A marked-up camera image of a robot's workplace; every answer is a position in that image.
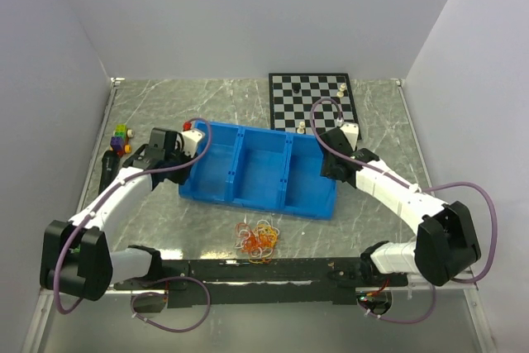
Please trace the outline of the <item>blue three-compartment plastic bin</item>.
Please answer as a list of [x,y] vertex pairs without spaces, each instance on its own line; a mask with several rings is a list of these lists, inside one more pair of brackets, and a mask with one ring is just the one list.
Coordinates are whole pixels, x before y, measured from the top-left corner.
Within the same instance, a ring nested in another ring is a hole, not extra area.
[[336,181],[321,176],[323,155],[311,135],[196,122],[212,140],[202,141],[203,158],[191,170],[179,195],[205,203],[330,219]]

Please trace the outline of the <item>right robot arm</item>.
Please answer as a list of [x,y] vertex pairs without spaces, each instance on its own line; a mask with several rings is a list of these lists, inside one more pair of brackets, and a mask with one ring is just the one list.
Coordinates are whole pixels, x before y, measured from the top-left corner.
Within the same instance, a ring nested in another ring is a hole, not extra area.
[[397,175],[373,151],[356,149],[354,133],[335,127],[316,137],[323,153],[321,175],[348,183],[400,218],[413,232],[408,243],[381,241],[360,256],[360,274],[379,285],[390,274],[418,274],[435,286],[455,279],[481,257],[470,210],[446,203]]

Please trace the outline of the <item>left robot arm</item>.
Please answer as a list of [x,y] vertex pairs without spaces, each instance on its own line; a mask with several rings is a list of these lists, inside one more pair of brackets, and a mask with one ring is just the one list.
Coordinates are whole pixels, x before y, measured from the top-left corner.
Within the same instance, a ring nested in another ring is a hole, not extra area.
[[128,279],[152,289],[163,278],[161,254],[145,246],[112,251],[108,240],[132,207],[160,183],[184,184],[205,134],[155,128],[148,143],[122,165],[116,178],[67,222],[45,229],[40,284],[44,289],[91,301],[107,288]]

